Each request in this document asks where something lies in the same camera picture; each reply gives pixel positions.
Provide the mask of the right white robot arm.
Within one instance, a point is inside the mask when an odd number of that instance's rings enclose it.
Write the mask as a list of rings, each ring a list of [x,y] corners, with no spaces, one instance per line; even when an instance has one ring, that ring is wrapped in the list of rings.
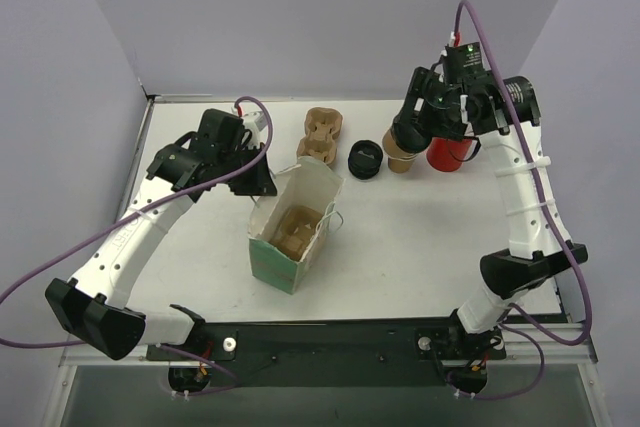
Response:
[[[498,81],[484,67],[477,42],[446,46],[434,66],[415,69],[392,136],[401,150],[416,155],[435,138],[462,141],[471,131],[492,163],[508,246],[482,257],[481,287],[456,312],[467,333],[480,334],[493,329],[528,291],[584,263],[588,254],[572,241],[556,207],[530,81],[521,76]]]

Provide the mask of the brown cardboard cup carrier stack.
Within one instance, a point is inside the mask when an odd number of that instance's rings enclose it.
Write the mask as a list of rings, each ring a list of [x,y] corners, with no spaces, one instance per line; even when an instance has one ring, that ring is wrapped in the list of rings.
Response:
[[[296,149],[297,157],[312,157],[332,166],[337,156],[337,139],[343,124],[342,114],[335,109],[314,107],[307,111],[305,135]]]

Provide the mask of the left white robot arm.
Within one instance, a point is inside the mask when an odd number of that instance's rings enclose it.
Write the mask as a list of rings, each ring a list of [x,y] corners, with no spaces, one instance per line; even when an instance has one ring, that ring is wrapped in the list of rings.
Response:
[[[54,279],[45,298],[61,327],[112,360],[140,344],[167,343],[183,358],[204,349],[202,318],[172,305],[143,313],[129,307],[142,270],[169,230],[201,195],[220,184],[236,196],[274,196],[266,151],[273,135],[264,108],[207,109],[197,130],[160,149],[116,229],[69,279]]]

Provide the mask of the green paper takeout bag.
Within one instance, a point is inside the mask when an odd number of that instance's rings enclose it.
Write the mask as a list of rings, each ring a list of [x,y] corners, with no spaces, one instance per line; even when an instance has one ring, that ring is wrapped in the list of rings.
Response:
[[[343,219],[336,199],[344,179],[305,156],[277,173],[274,182],[278,195],[259,198],[249,218],[251,273],[294,294],[322,251],[331,221]]]

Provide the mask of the single brown cardboard cup carrier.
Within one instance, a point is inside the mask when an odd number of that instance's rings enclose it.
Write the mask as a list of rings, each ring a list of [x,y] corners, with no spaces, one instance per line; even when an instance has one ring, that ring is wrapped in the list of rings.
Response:
[[[279,222],[270,243],[293,261],[299,261],[316,232],[322,214],[306,206],[292,206]]]

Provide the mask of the brown paper coffee cup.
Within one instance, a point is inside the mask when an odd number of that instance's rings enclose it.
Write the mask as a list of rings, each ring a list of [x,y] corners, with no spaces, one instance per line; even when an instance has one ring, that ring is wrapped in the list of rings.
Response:
[[[389,161],[411,163],[415,160],[415,153],[406,152],[397,145],[392,135],[392,128],[389,128],[384,134],[382,146]]]

